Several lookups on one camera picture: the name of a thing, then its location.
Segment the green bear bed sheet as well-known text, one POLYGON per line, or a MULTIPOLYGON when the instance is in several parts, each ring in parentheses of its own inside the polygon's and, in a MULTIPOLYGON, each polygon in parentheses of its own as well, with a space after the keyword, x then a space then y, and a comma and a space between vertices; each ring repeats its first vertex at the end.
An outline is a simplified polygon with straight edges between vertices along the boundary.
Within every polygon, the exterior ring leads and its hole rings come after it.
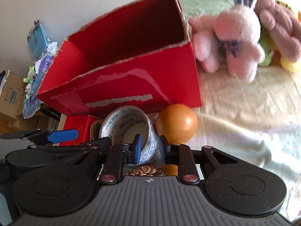
POLYGON ((217 15, 233 7, 234 0, 180 0, 185 19, 200 15, 217 15))

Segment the small red box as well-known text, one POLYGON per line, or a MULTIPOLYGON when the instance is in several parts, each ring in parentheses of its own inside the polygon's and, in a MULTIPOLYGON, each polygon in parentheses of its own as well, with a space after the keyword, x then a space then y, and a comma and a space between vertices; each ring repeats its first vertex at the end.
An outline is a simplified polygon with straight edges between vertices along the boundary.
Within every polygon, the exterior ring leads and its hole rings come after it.
POLYGON ((100 118, 91 115, 68 116, 66 118, 63 130, 76 129, 79 136, 76 140, 61 142, 60 146, 79 145, 80 143, 91 141, 89 130, 91 124, 100 118))

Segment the pine cone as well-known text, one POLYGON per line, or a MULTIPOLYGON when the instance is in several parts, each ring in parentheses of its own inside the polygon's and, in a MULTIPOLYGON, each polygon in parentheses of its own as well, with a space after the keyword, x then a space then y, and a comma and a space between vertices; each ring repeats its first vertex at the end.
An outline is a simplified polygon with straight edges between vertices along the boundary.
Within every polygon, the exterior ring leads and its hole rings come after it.
POLYGON ((164 176, 164 172, 152 165, 143 165, 128 171, 126 176, 164 176))

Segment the pink plush bunny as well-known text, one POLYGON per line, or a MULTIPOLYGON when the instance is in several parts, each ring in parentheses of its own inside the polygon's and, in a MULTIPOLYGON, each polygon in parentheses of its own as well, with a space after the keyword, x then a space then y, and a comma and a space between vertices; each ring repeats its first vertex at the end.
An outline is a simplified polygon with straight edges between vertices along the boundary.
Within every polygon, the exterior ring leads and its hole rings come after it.
POLYGON ((216 72, 225 61, 232 77, 249 83, 254 80, 258 65, 265 59, 259 43, 261 25, 254 12, 256 2, 234 0, 232 8, 218 15, 189 19, 194 55, 205 72, 216 72))

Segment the white printed tape roll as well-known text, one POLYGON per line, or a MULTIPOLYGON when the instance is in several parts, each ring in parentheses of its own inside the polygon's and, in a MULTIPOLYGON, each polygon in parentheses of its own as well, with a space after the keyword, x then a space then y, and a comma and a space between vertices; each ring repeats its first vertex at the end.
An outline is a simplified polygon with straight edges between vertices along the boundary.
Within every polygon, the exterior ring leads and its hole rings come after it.
POLYGON ((112 144, 131 143, 142 137, 139 165, 150 165, 160 155, 159 136, 150 118, 136 106, 124 106, 111 112, 99 131, 99 137, 110 137, 112 144))

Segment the pile of toys and bags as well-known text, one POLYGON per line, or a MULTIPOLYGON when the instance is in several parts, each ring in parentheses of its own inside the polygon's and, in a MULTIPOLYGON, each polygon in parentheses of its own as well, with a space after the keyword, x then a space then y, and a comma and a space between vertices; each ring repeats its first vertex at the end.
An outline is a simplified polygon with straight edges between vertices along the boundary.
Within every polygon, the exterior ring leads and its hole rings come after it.
POLYGON ((29 67, 27 77, 24 78, 24 82, 26 83, 26 95, 22 110, 24 119, 33 117, 43 104, 43 101, 38 99, 37 92, 57 51, 58 43, 49 43, 46 49, 37 58, 35 64, 29 67))

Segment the orange wooden ball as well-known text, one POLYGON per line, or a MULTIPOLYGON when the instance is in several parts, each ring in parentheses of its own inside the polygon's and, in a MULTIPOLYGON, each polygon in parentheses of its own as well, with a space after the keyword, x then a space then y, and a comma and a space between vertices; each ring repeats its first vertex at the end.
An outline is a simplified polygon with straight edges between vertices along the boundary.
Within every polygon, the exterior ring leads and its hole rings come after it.
POLYGON ((174 104, 158 114, 155 128, 170 144, 186 144, 198 129, 198 118, 188 106, 174 104))

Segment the cream bed blanket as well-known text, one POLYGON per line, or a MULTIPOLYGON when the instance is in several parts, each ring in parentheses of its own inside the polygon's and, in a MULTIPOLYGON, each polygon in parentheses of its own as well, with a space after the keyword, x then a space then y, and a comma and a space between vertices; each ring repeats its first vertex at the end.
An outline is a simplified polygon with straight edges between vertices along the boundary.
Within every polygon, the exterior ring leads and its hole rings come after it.
POLYGON ((300 73, 260 67, 246 83, 221 66, 198 69, 202 106, 195 108, 198 130, 193 150, 213 146, 277 174, 286 184, 281 214, 300 218, 300 73))

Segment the brown cardboard box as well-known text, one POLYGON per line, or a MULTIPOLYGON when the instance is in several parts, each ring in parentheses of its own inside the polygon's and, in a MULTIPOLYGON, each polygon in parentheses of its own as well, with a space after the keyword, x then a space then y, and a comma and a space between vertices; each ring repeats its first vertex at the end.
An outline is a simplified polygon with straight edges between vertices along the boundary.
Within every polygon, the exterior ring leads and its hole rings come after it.
POLYGON ((25 83, 23 79, 12 71, 7 71, 1 85, 1 118, 17 120, 17 112, 24 95, 25 83))

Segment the small beige tape roll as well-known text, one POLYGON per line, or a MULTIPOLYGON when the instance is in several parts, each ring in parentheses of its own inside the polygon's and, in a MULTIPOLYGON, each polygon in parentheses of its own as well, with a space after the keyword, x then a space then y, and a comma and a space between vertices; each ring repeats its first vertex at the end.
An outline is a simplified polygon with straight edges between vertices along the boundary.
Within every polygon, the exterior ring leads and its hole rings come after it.
POLYGON ((97 140, 100 136, 100 129, 102 127, 102 124, 104 122, 104 119, 98 119, 94 121, 89 130, 90 140, 97 140))

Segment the blue packaged item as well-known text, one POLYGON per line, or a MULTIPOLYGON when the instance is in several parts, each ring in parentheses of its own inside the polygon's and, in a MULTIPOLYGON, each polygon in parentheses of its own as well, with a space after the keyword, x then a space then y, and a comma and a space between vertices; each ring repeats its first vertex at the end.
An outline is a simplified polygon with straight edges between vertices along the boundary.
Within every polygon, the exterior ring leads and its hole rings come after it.
POLYGON ((34 21, 34 27, 29 31, 27 36, 27 46, 31 58, 38 59, 48 48, 50 40, 47 38, 45 30, 39 20, 34 21))

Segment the large red cardboard box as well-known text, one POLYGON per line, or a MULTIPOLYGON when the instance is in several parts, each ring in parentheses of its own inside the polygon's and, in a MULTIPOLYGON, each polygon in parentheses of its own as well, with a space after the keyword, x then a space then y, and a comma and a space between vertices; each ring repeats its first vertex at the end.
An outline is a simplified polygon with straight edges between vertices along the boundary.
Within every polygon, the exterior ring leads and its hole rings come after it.
POLYGON ((64 115, 100 118, 125 105, 201 106, 180 1, 138 0, 85 25, 62 43, 37 96, 64 115))

